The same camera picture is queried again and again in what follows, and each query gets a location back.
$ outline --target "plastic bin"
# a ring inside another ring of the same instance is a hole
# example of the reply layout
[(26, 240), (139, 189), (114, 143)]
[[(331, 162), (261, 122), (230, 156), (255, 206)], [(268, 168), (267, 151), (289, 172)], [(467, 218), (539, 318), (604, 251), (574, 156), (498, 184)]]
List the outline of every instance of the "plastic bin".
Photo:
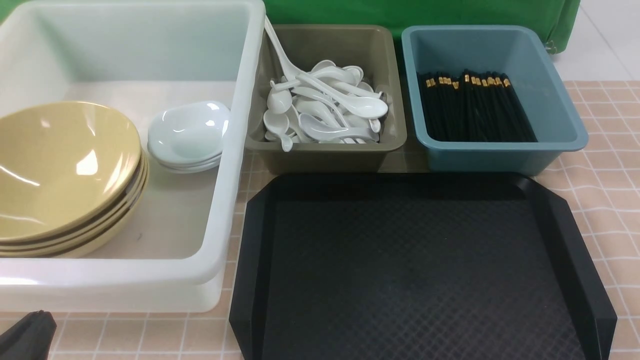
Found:
[(271, 89), (269, 81), (280, 79), (282, 70), (266, 34), (262, 40), (260, 65), (249, 116), (246, 148), (256, 151), (274, 174), (289, 172), (375, 172), (388, 152), (406, 141), (406, 122), (400, 90), (396, 53), (389, 30), (379, 26), (280, 25), (274, 26), (282, 47), (293, 64), (310, 71), (319, 61), (336, 65), (358, 65), (375, 91), (385, 93), (389, 112), (380, 143), (296, 143), (291, 152), (280, 143), (264, 139), (262, 115)]
[[(588, 134), (536, 34), (520, 26), (414, 26), (402, 35), (415, 133), (432, 171), (514, 171), (536, 175)], [(418, 73), (464, 69), (506, 73), (537, 143), (439, 142), (427, 134)]]
[(47, 0), (0, 26), (0, 116), (60, 100), (151, 119), (190, 102), (231, 109), (220, 167), (152, 162), (131, 221), (84, 259), (3, 259), (0, 311), (206, 311), (222, 289), (264, 27), (255, 0)]

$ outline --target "green cloth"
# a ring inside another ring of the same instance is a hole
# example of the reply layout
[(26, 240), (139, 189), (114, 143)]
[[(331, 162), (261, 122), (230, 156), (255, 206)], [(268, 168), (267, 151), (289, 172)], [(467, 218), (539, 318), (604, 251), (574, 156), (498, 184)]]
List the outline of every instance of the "green cloth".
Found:
[[(25, 0), (0, 0), (0, 21)], [(376, 24), (399, 38), (412, 25), (511, 24), (566, 48), (580, 0), (264, 0), (273, 24)]]

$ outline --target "black plastic serving tray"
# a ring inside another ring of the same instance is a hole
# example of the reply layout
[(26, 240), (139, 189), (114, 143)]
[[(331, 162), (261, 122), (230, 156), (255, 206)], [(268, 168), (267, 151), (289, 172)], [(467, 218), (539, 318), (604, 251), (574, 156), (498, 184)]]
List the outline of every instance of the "black plastic serving tray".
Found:
[(607, 359), (616, 313), (565, 200), (518, 174), (294, 174), (248, 204), (246, 360)]

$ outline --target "blue plastic container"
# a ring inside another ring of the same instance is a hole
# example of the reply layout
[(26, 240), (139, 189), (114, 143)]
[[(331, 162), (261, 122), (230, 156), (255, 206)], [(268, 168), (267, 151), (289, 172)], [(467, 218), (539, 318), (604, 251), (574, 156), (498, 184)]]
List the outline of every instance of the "blue plastic container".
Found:
[[(415, 133), (432, 171), (514, 171), (536, 175), (589, 136), (543, 44), (520, 26), (414, 26), (402, 45)], [(464, 69), (506, 73), (537, 143), (440, 142), (427, 134), (417, 74)]]

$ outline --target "yellow bowl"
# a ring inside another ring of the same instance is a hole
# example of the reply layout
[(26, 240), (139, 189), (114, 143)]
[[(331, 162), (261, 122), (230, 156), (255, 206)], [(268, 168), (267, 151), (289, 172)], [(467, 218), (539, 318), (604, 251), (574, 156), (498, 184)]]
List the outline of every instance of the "yellow bowl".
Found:
[(134, 124), (105, 106), (56, 102), (0, 118), (0, 241), (87, 221), (124, 191), (140, 154)]
[(132, 200), (142, 191), (142, 185), (147, 178), (149, 171), (148, 159), (141, 155), (140, 164), (136, 169), (134, 178), (131, 179), (127, 190), (106, 209), (102, 210), (89, 221), (75, 227), (69, 231), (57, 234), (48, 238), (42, 238), (29, 242), (10, 242), (7, 245), (0, 243), (0, 257), (8, 258), (25, 258), (30, 256), (39, 256), (57, 252), (61, 249), (67, 249), (78, 243), (85, 242), (88, 238), (102, 232), (115, 222), (118, 212), (131, 205)]
[(68, 239), (51, 246), (39, 247), (37, 244), (30, 249), (18, 251), (0, 251), (0, 258), (78, 258), (99, 247), (107, 244), (122, 227), (128, 223), (131, 214), (137, 208), (142, 193), (145, 191), (149, 180), (149, 167), (147, 159), (142, 159), (145, 163), (140, 182), (135, 191), (131, 191), (127, 200), (118, 203), (112, 214), (99, 224), (95, 224), (89, 231), (79, 234), (75, 238)]

